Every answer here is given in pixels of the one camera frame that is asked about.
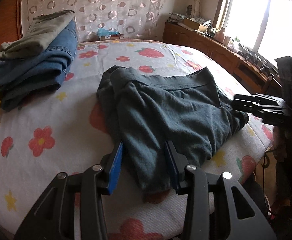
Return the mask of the teal green pants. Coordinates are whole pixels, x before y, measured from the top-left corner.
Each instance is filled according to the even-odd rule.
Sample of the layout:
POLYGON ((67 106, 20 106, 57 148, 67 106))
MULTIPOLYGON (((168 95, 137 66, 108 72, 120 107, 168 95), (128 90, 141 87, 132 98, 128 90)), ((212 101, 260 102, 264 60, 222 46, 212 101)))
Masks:
POLYGON ((97 97, 109 134, 124 144, 124 163, 149 193, 171 188, 165 143, 201 166, 249 121, 236 111, 207 68, 186 76, 143 75, 113 66, 97 97))

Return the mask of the wooden side cabinet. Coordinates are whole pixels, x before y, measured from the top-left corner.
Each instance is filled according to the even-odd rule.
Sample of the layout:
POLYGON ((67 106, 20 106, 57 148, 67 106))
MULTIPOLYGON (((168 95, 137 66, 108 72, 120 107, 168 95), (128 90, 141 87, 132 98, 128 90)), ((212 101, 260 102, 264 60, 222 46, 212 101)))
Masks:
POLYGON ((276 79, 260 73, 257 67, 217 41, 187 30, 177 24, 165 23, 163 42, 197 49, 228 71, 251 93, 281 96, 281 85, 276 79))

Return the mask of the window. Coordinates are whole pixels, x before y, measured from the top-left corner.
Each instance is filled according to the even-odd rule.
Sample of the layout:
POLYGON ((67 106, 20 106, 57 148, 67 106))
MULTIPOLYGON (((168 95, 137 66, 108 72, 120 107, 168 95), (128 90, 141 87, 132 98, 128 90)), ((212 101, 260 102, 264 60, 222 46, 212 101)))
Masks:
POLYGON ((292 0, 226 0, 218 27, 271 64, 292 56, 292 0))

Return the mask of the pink bottle on sill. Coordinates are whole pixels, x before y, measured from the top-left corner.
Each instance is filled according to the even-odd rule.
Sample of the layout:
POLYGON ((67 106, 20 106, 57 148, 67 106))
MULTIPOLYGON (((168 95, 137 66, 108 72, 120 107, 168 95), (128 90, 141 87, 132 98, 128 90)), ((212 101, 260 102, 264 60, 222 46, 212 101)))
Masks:
POLYGON ((224 39, 225 39, 225 28, 221 27, 219 31, 217 31, 215 33, 214 39, 219 42, 219 43, 223 43, 224 39))

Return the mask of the floral bed sheet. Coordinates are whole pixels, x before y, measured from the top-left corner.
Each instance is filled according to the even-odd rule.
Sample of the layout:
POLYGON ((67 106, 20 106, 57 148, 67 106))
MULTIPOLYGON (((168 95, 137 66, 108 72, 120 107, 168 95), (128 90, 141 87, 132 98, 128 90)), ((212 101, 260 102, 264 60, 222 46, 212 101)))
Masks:
MULTIPOLYGON (((103 72, 117 65, 144 75, 187 75, 208 67, 229 97, 249 94, 219 64, 189 47, 161 42, 113 41, 79 44, 66 81, 56 92, 0 110, 0 230, 8 239, 58 172, 81 173, 113 149, 96 91, 103 72)), ((273 137, 272 126, 249 115, 244 128, 203 165, 229 171, 244 182, 273 137)), ((187 197, 174 191, 145 195, 122 169, 111 196, 103 197, 110 239, 169 239, 181 233, 187 197)))

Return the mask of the cardboard box on cabinet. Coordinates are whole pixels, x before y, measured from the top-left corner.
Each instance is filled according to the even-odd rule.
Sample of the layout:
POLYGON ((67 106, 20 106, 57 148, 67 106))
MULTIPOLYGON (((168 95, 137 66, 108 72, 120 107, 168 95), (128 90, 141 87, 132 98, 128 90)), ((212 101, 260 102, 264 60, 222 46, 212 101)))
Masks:
POLYGON ((195 31, 201 31, 203 33, 208 29, 208 26, 209 26, 209 23, 201 24, 201 23, 193 21, 189 18, 184 18, 183 24, 185 26, 189 27, 190 29, 193 29, 195 31))

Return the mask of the folded blue jeans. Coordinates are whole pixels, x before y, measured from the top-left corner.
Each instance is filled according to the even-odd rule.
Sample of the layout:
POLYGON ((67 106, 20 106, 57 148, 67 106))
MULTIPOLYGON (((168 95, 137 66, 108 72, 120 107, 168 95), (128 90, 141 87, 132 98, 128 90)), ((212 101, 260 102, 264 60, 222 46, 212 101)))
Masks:
POLYGON ((71 20, 39 55, 0 61, 0 108, 8 112, 37 93, 59 89, 76 52, 76 24, 71 20))

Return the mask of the pink circle-pattern curtain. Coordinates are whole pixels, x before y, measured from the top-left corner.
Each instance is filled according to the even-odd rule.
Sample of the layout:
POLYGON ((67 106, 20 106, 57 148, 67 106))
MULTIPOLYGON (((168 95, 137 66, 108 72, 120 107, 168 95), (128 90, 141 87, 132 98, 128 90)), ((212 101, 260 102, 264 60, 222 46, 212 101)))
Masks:
POLYGON ((99 29, 117 31, 123 38, 158 39, 159 18, 166 0, 21 0, 21 29, 34 17, 75 11, 79 41, 98 39, 99 29))

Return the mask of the folded grey-beige garment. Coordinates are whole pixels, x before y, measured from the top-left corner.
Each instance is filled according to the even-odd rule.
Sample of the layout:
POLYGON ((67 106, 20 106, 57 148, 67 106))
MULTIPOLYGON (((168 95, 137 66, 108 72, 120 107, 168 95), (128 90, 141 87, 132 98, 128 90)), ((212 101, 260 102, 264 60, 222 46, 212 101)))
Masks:
POLYGON ((75 12, 69 9, 35 17, 22 38, 0 45, 0 61, 39 55, 74 17, 75 12))

